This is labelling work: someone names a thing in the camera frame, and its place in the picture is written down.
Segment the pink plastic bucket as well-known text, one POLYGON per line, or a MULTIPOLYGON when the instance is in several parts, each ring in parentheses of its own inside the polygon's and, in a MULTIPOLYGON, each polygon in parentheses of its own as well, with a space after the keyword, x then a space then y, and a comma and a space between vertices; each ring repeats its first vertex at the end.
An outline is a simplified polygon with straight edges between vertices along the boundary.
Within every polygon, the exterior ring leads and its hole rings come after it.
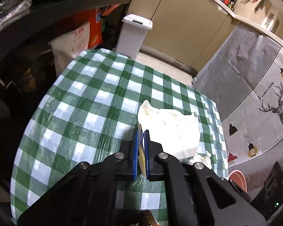
POLYGON ((233 180, 244 192, 247 193, 247 183, 244 174, 239 170, 233 170, 229 174, 229 179, 233 180))

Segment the small white tissue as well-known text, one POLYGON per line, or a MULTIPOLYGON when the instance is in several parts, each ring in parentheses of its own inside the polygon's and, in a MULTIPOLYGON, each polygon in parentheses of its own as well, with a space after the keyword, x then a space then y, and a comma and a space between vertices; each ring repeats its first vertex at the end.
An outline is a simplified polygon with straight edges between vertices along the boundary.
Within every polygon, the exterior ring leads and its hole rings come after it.
POLYGON ((211 156, 212 154, 208 151, 205 151, 205 154, 195 153, 193 157, 188 159, 188 163, 193 165, 194 163, 200 162, 203 163, 208 169, 212 169, 211 156))

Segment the white pedal trash bin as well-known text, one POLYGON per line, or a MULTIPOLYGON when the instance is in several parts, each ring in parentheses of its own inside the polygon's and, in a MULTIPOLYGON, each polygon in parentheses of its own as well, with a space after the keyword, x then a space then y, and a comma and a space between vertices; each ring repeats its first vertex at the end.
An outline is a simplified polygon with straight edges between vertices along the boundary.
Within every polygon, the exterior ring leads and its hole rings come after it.
POLYGON ((135 14, 126 15, 122 22, 115 52, 135 60, 148 31, 153 28, 153 22, 135 14))

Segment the beige kitchen cabinet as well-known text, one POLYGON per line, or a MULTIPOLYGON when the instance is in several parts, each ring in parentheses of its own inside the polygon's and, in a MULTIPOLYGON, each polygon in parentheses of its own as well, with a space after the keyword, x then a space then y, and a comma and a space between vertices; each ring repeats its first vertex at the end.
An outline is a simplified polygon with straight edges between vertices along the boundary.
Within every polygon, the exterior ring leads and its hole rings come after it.
POLYGON ((153 22, 141 50, 200 71, 238 22, 216 0, 132 0, 128 12, 153 22))

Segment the green white checkered tablecloth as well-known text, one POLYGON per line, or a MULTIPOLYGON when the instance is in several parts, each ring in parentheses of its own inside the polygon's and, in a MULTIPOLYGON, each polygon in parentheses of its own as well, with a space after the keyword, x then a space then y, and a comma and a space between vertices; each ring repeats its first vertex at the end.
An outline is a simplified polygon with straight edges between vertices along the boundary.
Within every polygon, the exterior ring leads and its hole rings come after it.
POLYGON ((198 153, 228 177, 228 154, 216 104, 181 82, 110 50, 85 50, 40 101, 19 144, 11 177, 14 219, 79 162, 103 161, 130 140, 143 101, 198 114, 198 153))

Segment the red black snack wrapper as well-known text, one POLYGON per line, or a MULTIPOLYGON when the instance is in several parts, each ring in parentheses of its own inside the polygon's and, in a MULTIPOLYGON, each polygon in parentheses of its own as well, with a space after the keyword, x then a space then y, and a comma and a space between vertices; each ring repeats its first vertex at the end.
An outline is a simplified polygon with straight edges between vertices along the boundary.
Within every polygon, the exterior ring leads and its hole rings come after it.
POLYGON ((128 226, 160 226, 160 224, 153 217, 151 211, 130 211, 125 213, 122 217, 121 225, 128 226))

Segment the white printed bag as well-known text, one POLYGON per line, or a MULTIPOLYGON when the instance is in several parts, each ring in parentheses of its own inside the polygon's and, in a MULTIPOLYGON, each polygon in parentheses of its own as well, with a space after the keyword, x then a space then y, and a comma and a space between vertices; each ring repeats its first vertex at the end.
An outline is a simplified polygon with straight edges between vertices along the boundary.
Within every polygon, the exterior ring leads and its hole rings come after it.
POLYGON ((90 22, 85 22, 77 29, 65 33, 52 41, 55 62, 55 72, 59 76, 68 64, 76 58, 83 50, 86 50, 89 43, 90 22))

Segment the grey deer print cloth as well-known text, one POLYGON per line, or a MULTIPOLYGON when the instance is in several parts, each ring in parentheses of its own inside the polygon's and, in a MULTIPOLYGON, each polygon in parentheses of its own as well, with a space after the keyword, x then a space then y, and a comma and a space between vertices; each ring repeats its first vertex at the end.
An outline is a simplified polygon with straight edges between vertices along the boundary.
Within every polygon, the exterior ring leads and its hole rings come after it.
POLYGON ((244 174, 255 197, 276 162, 283 170, 283 46, 239 24, 193 88, 216 103, 229 170, 244 174))

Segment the red orange bag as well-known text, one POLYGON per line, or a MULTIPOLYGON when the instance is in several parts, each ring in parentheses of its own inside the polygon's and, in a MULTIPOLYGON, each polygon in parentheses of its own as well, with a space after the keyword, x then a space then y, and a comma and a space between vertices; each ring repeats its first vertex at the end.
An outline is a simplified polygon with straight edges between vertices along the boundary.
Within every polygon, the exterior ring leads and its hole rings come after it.
POLYGON ((89 22, 89 42, 88 48, 95 48, 102 43, 101 30, 101 10, 92 9, 76 13, 71 16, 72 24, 79 26, 85 22, 89 22))

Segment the black metal storage shelf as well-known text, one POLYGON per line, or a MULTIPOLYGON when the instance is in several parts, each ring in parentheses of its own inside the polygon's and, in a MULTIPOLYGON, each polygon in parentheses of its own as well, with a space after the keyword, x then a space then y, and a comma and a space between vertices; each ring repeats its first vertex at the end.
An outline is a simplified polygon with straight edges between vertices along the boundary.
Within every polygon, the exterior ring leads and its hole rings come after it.
POLYGON ((41 43, 52 39, 58 33, 65 33, 66 27, 59 26, 73 15, 110 5, 130 5, 130 0, 41 0, 28 10, 16 15, 0 29, 0 93, 14 76, 28 68, 27 62, 8 63, 7 58, 18 53, 22 43, 29 40, 41 43))

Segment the clear plastic bag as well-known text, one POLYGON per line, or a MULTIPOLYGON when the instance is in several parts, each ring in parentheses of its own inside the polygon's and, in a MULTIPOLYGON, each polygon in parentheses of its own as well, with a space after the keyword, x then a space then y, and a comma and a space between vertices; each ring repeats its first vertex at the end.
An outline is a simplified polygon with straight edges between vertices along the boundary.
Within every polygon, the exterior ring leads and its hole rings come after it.
POLYGON ((2 0, 0 2, 0 27, 15 17, 28 10, 32 5, 32 0, 2 0))

